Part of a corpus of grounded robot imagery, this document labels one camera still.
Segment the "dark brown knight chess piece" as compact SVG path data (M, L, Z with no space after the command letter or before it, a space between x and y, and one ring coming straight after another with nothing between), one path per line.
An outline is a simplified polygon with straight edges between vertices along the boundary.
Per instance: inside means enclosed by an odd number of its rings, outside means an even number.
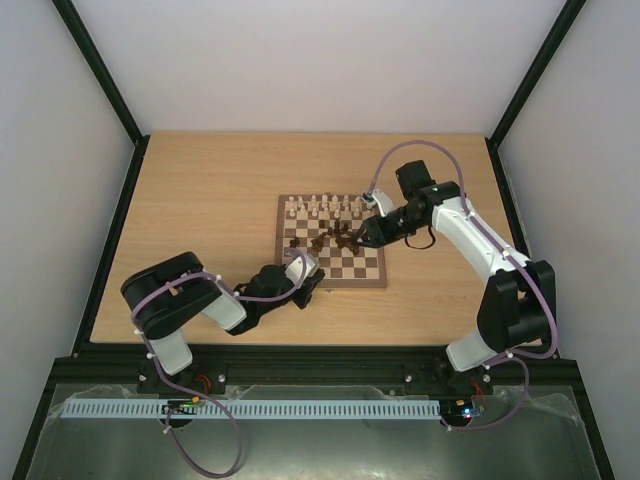
M347 249L353 254L356 254L358 251L358 246L355 245L350 238L339 237L336 239L336 245L338 248Z

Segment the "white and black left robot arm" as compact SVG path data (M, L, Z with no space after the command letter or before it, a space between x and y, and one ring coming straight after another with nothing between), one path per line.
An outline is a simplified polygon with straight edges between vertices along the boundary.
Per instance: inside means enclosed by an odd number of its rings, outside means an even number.
M312 255L296 248L286 252L292 257L289 264L268 264L235 288L206 271L190 251L125 280L120 292L131 310L132 323L163 373L173 376L193 363L183 327L198 314L237 336L289 302L306 308L325 272Z

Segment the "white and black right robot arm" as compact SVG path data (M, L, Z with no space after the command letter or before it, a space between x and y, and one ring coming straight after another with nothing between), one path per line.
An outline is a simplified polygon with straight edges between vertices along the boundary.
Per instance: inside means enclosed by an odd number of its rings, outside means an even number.
M363 221L353 244L382 248L406 240L426 227L447 238L484 284L475 328L446 348L448 359L436 367L445 390L460 390L471 369L491 366L522 354L522 344L548 339L548 354L557 349L555 273L546 261L533 262L503 240L473 209L464 182L433 180L423 161L400 167L396 178L406 201L395 207L380 189L363 195L377 214Z

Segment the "wooden chessboard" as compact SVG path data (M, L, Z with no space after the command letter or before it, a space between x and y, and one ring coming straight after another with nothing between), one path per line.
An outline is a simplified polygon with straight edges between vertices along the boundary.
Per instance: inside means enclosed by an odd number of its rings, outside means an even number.
M312 255L325 271L320 286L329 289L384 289L387 271L382 249L358 247L356 254L336 245L339 237L349 238L361 223L375 214L356 194L284 194L278 197L275 227L275 261L288 264L285 250L293 238L297 249ZM321 251L312 248L322 238Z

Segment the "black aluminium frame rail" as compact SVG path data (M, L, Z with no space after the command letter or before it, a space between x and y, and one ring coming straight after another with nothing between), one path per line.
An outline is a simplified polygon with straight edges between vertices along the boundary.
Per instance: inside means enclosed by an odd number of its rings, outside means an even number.
M474 386L489 391L516 385L525 374L533 386L585 387L576 361L553 356L508 362L489 370L478 367L456 372L445 349L436 347L330 347L275 345L194 345L193 363L173 381L221 394L228 386L370 385L404 394L450 396L469 393ZM146 393L167 393L141 345L89 345L55 360L45 388L62 384L135 385Z

